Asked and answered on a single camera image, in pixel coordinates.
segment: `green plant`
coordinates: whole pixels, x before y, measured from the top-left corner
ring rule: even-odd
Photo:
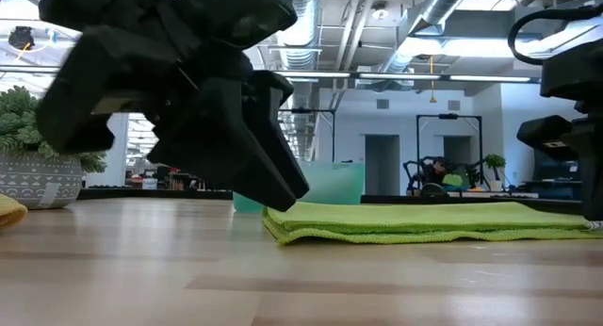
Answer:
[[[483,160],[486,163],[486,166],[488,166],[489,169],[494,171],[494,176],[497,181],[500,181],[500,176],[498,176],[498,169],[505,168],[505,166],[507,166],[507,161],[505,160],[505,158],[501,155],[490,154],[487,155]]]
[[[0,153],[38,152],[45,158],[59,154],[44,141],[36,127],[35,110],[38,100],[24,87],[0,92]],[[72,155],[82,163],[86,172],[102,172],[105,153]]]

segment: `plant pot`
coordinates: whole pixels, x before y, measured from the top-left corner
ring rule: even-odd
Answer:
[[[76,157],[0,153],[0,194],[29,209],[62,208],[77,199],[81,187],[82,165]]]
[[[490,184],[491,191],[502,191],[502,181],[490,180],[488,183]]]

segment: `teal box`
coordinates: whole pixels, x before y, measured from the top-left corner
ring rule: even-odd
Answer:
[[[320,163],[300,161],[300,168],[310,190],[300,199],[314,204],[360,204],[365,187],[362,163]],[[233,194],[235,211],[259,213],[262,204],[237,193]]]

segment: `exposed ductwork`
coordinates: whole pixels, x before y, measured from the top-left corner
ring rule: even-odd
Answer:
[[[421,30],[433,26],[435,28],[432,35],[442,34],[444,21],[452,14],[463,0],[425,0],[420,5],[406,9],[400,20],[399,25],[399,48],[381,67],[382,73],[402,73],[415,57],[410,52],[404,49],[404,41],[410,35],[414,35]],[[368,89],[383,91],[383,90],[400,90],[401,83],[396,85],[395,82],[382,81],[367,86]]]
[[[318,45],[319,0],[293,0],[293,6],[298,14],[298,21],[278,35],[280,44],[291,46],[291,49],[284,49],[280,52],[283,69],[311,71],[317,67],[318,52],[303,49],[303,47]],[[313,96],[312,84],[294,82],[293,86],[295,92],[291,107],[310,108]],[[314,135],[312,126],[316,121],[316,114],[291,114],[290,118],[285,121],[293,152],[300,159],[309,159]]]

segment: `ceiling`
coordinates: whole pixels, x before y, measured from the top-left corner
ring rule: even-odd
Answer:
[[[40,21],[37,9],[39,0],[2,0],[0,4],[0,64],[19,66],[59,66],[76,43],[78,32]],[[359,40],[359,47],[351,59],[350,69],[379,66],[385,63],[398,49],[398,26],[405,9],[420,4],[423,0],[374,0],[383,1],[388,16],[377,20],[371,16]],[[520,6],[555,6],[569,0],[464,0],[457,10],[509,11]],[[317,69],[332,71],[336,69],[335,60],[344,32],[344,22],[350,16],[350,0],[319,0],[318,42],[314,49],[318,51]],[[364,7],[360,0],[355,14],[359,15]],[[34,28],[36,45],[29,52],[21,52],[8,44],[8,35],[17,25]],[[246,53],[255,69],[282,70],[281,52],[283,46],[275,36],[261,42]],[[416,57],[409,66],[416,73],[453,73],[477,75],[536,75],[536,69],[517,68],[512,57],[472,57],[436,54],[432,58]],[[34,94],[42,97],[53,81],[48,74],[0,73],[0,90],[13,85],[25,86]],[[319,83],[317,87],[330,83]],[[436,82],[440,90],[467,90],[470,95],[475,85],[470,83]],[[417,91],[429,90],[432,82],[416,81],[413,88]],[[145,155],[153,147],[156,138],[151,132],[152,126],[142,115],[133,115],[130,125],[129,155]]]

